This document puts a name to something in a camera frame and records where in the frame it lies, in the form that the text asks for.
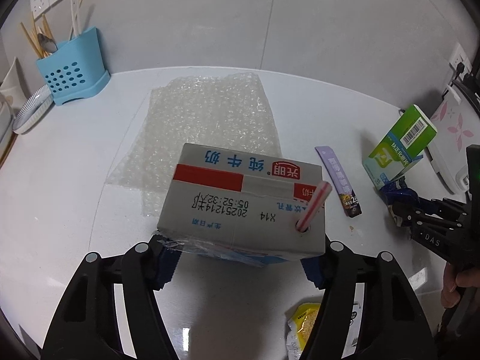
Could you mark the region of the person's right hand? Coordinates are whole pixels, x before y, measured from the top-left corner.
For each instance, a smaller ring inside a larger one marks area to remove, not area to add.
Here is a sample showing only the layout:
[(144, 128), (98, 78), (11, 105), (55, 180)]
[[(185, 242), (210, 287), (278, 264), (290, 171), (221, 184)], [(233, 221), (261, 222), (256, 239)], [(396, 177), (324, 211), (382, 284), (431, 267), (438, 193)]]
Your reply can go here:
[(455, 306), (461, 300), (459, 288), (470, 287), (480, 287), (480, 270), (473, 268), (467, 271), (456, 271), (456, 268), (447, 262), (443, 272), (442, 306), (446, 309)]

